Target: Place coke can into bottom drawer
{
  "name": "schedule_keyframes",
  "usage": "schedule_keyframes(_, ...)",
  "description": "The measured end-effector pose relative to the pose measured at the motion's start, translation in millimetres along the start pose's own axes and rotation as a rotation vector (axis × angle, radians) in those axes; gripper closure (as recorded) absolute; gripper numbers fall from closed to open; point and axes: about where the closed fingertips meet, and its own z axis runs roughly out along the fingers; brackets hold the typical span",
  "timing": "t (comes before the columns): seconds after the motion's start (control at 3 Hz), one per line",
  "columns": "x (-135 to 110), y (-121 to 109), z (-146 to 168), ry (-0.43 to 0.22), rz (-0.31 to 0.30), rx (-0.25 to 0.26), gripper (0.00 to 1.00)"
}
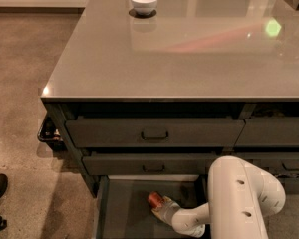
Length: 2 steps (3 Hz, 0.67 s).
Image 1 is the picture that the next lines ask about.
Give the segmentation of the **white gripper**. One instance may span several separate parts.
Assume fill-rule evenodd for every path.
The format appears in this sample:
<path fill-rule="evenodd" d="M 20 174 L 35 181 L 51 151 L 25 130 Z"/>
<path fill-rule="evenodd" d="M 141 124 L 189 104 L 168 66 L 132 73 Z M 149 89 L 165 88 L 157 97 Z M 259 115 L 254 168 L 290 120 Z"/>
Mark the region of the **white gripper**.
<path fill-rule="evenodd" d="M 159 218 L 162 222 L 166 224 L 172 223 L 172 217 L 174 214 L 180 209 L 180 206 L 171 198 L 164 196 L 164 203 L 161 208 L 152 208 L 151 212 L 157 218 Z"/>

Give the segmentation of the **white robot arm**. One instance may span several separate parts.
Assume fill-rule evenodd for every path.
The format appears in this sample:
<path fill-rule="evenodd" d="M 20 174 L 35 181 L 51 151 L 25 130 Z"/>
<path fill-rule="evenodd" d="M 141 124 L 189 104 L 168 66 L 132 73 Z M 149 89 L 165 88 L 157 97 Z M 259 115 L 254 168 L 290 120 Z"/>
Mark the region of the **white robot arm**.
<path fill-rule="evenodd" d="M 176 233 L 211 239 L 269 239 L 264 219 L 279 213 L 286 201 L 281 182 L 269 172 L 234 156 L 218 158 L 210 167 L 206 203 L 180 207 L 167 196 L 148 197 L 151 212 Z"/>

